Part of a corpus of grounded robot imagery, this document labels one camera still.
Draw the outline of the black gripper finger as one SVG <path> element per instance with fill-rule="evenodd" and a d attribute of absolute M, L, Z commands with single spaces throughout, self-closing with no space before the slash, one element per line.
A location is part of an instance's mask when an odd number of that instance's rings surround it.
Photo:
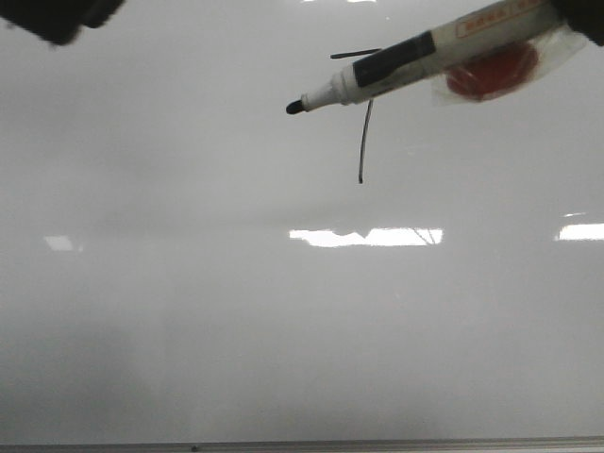
<path fill-rule="evenodd" d="M 603 46 L 603 0 L 552 0 L 551 3 L 574 31 Z"/>
<path fill-rule="evenodd" d="M 123 0 L 1 0 L 1 18 L 54 45 L 71 43 L 82 27 L 103 26 Z"/>

